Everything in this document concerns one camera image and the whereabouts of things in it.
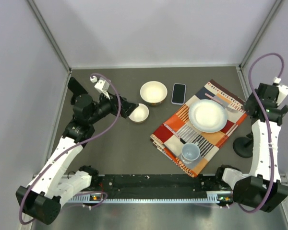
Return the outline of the phone with lilac case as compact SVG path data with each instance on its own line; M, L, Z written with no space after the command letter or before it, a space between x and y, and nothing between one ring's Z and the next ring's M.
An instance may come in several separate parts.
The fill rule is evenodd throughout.
M183 105L185 103L186 85L174 83L172 90L171 103Z

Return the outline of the black round-base phone holder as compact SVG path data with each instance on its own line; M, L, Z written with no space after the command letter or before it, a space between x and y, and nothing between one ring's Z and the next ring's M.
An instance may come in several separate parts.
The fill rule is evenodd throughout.
M233 142L235 153L242 158L251 158L253 151L253 134L249 133L245 137L238 137Z

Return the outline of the black wedge phone stand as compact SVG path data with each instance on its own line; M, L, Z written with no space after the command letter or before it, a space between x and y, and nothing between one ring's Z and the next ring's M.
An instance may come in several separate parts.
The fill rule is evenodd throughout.
M71 100L70 100L71 105L75 105L76 98L77 98L77 95L75 95L75 94L71 97Z

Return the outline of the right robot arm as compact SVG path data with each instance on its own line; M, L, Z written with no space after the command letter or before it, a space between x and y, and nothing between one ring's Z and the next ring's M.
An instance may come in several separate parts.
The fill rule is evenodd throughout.
M232 189L233 201L239 205L271 212L287 196L288 187L281 183L278 170L278 136L288 105L279 105L288 96L288 86L261 83L243 105L252 120L252 131L246 137L235 139L237 154L252 155L248 174L229 165L217 169L214 182L217 188Z

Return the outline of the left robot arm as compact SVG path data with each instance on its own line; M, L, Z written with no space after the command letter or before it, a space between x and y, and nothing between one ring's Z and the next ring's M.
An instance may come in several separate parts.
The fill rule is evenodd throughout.
M88 93L74 93L72 96L73 116L66 126L59 143L41 172L26 186L20 186L16 198L20 205L19 221L25 222L23 214L32 220L51 224L62 207L84 189L94 190L99 186L97 172L90 166L82 166L69 180L61 179L74 158L84 149L87 142L102 135L94 135L94 123L109 114L116 118L127 118L138 103L127 101L120 95L101 94L95 102Z

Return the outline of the small cream bowl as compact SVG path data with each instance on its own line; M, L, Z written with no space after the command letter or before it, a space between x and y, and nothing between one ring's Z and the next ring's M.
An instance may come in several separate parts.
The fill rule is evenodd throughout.
M134 123L143 123L149 116L149 109L146 105L140 103L139 106L129 115L129 119Z

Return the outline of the large green bowl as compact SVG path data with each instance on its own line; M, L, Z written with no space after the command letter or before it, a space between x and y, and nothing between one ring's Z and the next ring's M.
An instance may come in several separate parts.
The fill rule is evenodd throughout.
M166 86L158 81L149 81L140 88L141 98L151 106L164 102L168 94Z

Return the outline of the white plate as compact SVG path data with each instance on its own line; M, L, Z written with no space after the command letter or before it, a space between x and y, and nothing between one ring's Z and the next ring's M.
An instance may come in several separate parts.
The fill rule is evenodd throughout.
M216 133L227 123L228 114L225 108L215 101L203 99L192 103L189 107L189 121L199 131Z

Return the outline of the orange patterned cloth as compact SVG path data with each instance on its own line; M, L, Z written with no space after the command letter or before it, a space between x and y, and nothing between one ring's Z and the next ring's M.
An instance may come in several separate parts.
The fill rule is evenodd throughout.
M216 133L205 133L196 129L189 121L189 107L192 103L209 99L205 93L219 99L231 108L240 109L242 112L232 113L227 111L226 126ZM211 161L220 148L229 139L232 133L246 119L247 115L242 109L245 101L233 94L214 80L210 80L204 87L196 92L174 115L157 128L150 138L153 144L164 155L172 160L190 177L197 177L204 167ZM200 149L200 157L191 162L184 163L181 159L183 143L174 136L164 124L169 125L186 143L196 143Z

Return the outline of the grey cup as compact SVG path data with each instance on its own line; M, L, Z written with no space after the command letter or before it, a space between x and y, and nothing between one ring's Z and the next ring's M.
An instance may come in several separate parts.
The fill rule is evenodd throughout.
M186 143L181 149L181 159L185 163L191 163L200 157L200 149L196 143Z

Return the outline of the pink handled fork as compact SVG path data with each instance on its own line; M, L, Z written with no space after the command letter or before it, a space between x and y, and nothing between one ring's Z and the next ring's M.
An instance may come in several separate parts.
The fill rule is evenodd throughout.
M209 99L217 102L218 104L220 104L224 109L228 110L229 112L232 112L232 113L242 112L240 109L231 108L229 105L224 104L222 101L209 95L208 93L205 93L205 96L208 97Z

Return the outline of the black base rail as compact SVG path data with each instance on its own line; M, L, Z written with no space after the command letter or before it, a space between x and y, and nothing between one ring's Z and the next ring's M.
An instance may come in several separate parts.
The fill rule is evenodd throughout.
M206 198L207 191L220 189L214 176L186 174L106 174L96 184L109 199Z

